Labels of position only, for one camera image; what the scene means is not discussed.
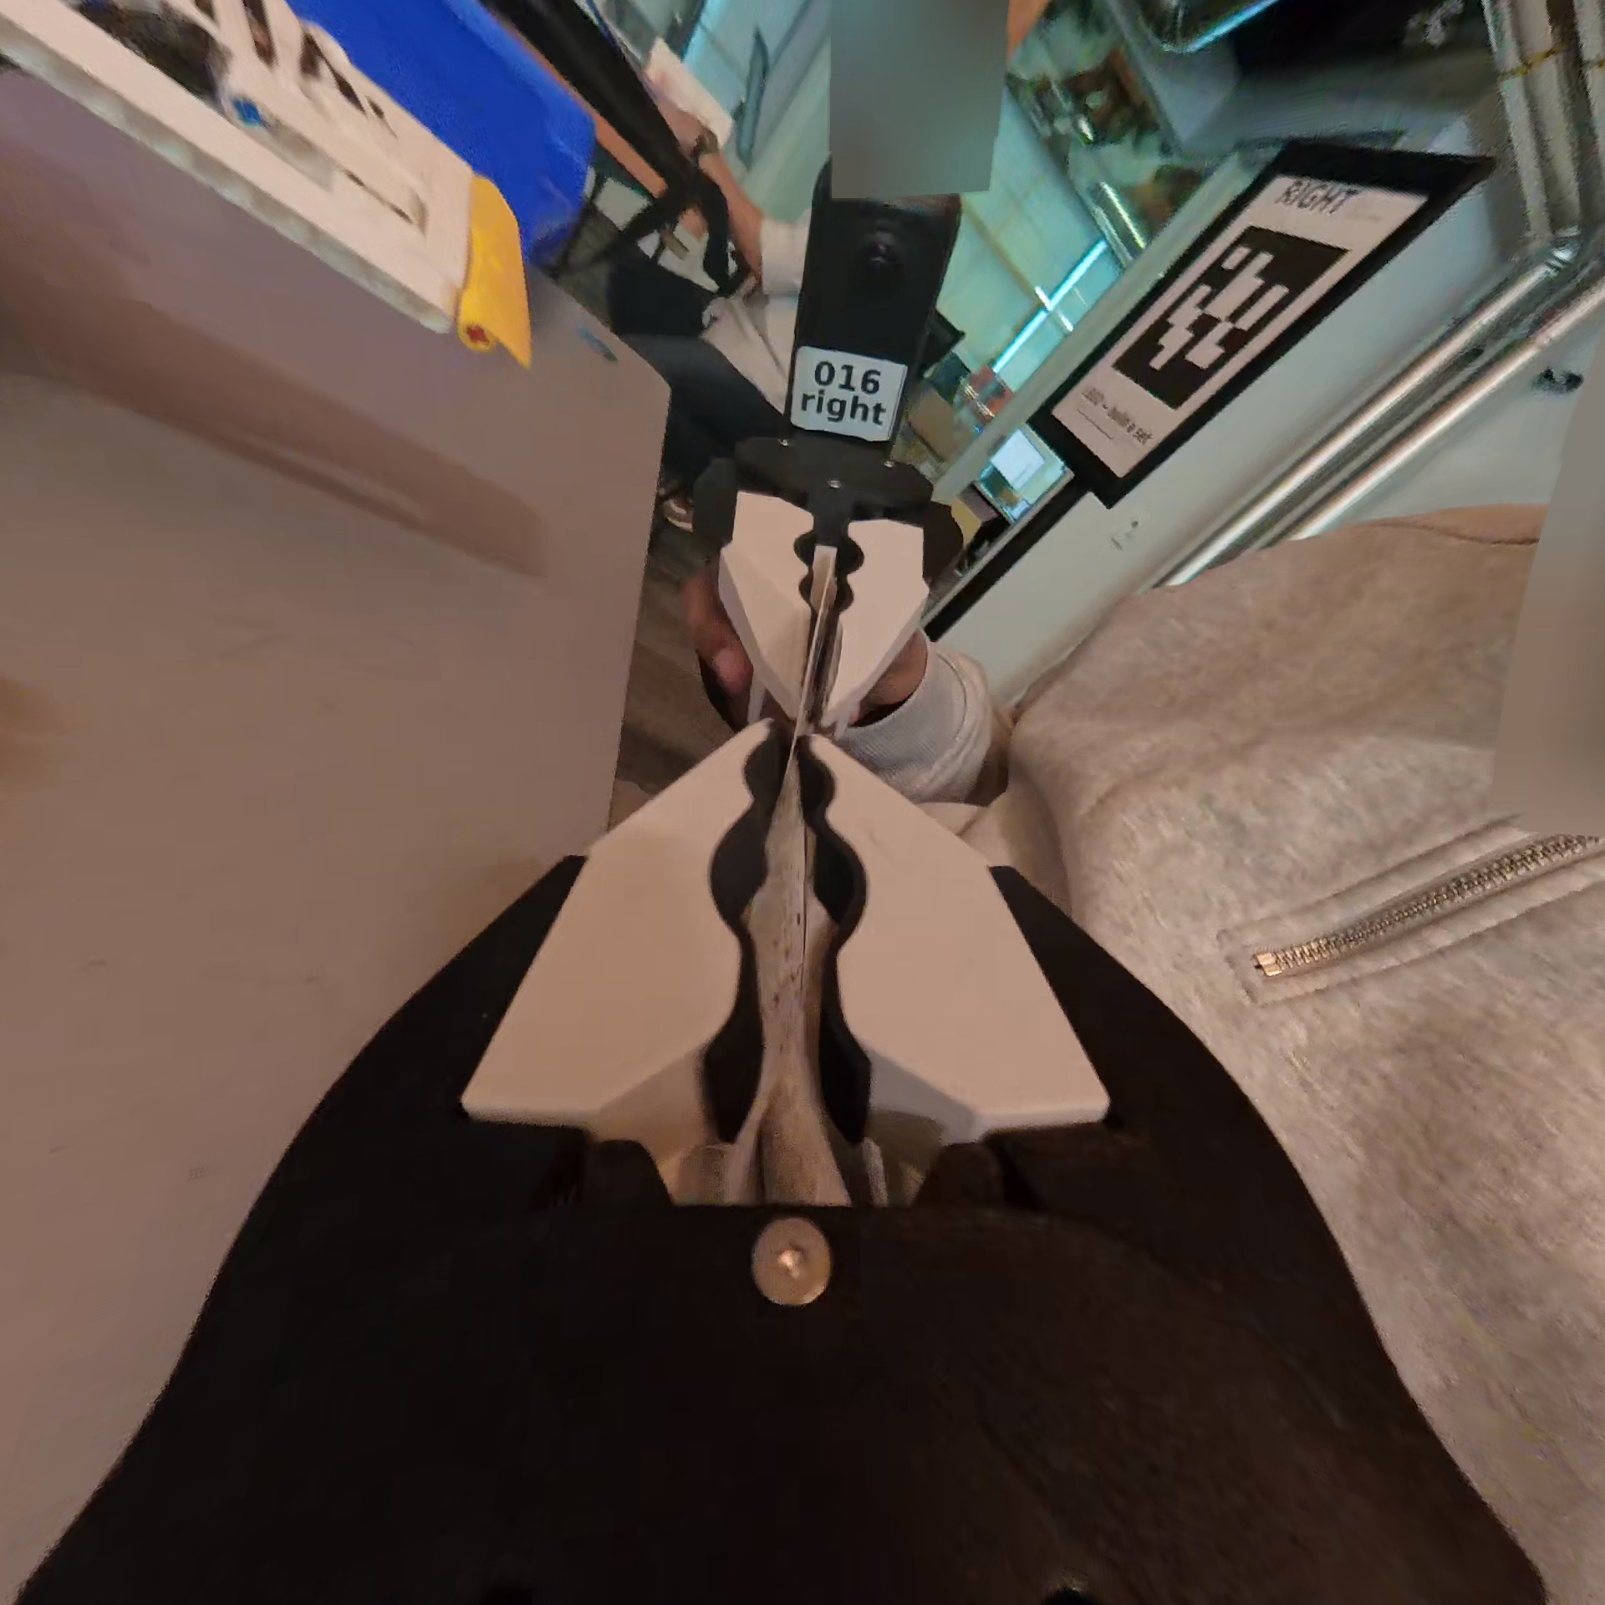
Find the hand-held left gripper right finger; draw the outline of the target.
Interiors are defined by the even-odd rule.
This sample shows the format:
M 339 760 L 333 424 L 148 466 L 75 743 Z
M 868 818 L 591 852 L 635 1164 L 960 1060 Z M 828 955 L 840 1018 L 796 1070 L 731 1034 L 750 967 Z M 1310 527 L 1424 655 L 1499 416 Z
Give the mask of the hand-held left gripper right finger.
M 928 1171 L 992 1135 L 1096 1125 L 1111 1095 L 992 866 L 821 736 L 803 741 L 830 1133 Z

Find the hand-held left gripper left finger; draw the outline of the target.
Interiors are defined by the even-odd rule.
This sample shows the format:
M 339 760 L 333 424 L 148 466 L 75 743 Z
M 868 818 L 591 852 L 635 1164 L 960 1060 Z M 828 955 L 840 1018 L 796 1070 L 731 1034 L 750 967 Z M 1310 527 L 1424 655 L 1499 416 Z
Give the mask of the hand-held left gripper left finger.
M 788 760 L 790 734 L 759 720 L 593 846 L 469 1116 L 635 1143 L 675 1198 L 719 1196 L 765 1055 L 750 911 Z

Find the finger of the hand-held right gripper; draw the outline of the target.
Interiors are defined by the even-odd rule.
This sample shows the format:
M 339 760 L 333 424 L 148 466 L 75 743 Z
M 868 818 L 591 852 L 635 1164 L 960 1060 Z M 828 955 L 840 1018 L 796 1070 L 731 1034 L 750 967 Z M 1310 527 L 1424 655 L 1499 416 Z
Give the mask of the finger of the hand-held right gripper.
M 754 667 L 754 711 L 771 699 L 796 730 L 813 730 L 830 657 L 830 548 L 813 512 L 740 489 L 717 592 Z
M 926 533 L 903 520 L 855 520 L 849 541 L 861 552 L 836 602 L 836 625 L 821 678 L 819 726 L 845 730 L 893 669 L 929 604 Z

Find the sticker sheet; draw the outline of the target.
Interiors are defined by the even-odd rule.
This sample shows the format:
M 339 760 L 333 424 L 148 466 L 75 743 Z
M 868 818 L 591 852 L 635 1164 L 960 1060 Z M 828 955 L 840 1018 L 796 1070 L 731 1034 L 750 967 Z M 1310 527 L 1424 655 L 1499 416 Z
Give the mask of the sticker sheet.
M 761 1007 L 763 1060 L 744 1141 L 754 1148 L 756 1192 L 769 1202 L 847 1206 L 851 1173 L 830 1118 L 819 1053 L 826 967 L 836 921 L 817 898 L 817 839 L 805 812 L 803 736 L 821 701 L 821 674 L 838 608 L 838 550 L 819 545 L 803 594 L 807 615 L 790 657 L 777 661 L 767 694 L 782 736 L 777 804 L 767 835 L 767 873 L 750 909 Z

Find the lego airplane model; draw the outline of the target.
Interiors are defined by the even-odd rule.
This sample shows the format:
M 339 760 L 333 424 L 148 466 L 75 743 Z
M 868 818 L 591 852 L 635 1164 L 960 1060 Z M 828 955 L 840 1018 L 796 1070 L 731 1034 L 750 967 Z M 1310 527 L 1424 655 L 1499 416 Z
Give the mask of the lego airplane model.
M 5 2 L 5 57 L 436 332 L 530 369 L 496 183 L 289 4 Z

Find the person's right forearm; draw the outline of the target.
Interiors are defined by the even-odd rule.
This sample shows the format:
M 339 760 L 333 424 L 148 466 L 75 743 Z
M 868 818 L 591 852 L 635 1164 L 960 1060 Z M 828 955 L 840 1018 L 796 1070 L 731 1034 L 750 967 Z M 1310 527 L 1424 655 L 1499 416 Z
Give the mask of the person's right forearm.
M 855 762 L 916 804 L 966 804 L 979 795 L 1008 722 L 973 657 L 918 632 L 872 701 L 836 737 Z

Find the person's right hand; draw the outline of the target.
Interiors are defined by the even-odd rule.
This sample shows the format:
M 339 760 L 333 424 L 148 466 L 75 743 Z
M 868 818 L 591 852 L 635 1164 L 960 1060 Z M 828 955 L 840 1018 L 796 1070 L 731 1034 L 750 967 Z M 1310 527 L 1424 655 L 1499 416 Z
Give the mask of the person's right hand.
M 704 690 L 714 711 L 731 730 L 750 722 L 754 665 L 717 590 L 717 564 L 696 571 L 683 587 L 689 634 Z M 857 709 L 857 724 L 868 726 L 908 703 L 924 684 L 931 663 L 931 642 L 916 630 L 897 653 L 889 671 Z

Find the blue plastic bin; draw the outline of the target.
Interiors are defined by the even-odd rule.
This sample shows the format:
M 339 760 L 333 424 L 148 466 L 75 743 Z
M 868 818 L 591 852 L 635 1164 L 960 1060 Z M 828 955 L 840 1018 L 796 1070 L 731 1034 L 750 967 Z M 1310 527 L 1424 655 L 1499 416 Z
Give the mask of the blue plastic bin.
M 479 2 L 293 2 L 352 65 L 494 181 L 532 266 L 564 250 L 589 195 L 597 120 Z

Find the grey metal pipe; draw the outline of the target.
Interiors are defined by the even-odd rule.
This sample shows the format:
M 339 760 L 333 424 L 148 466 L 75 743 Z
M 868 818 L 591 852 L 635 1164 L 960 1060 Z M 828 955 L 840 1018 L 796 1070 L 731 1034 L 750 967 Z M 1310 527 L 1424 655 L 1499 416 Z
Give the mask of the grey metal pipe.
M 1604 287 L 1596 281 L 1262 545 L 1367 520 L 1549 502 L 1602 325 Z
M 1602 302 L 1602 227 L 1531 252 L 1153 587 L 1182 587 L 1237 558 L 1342 525 L 1497 395 L 1545 369 L 1554 348 L 1602 313 Z

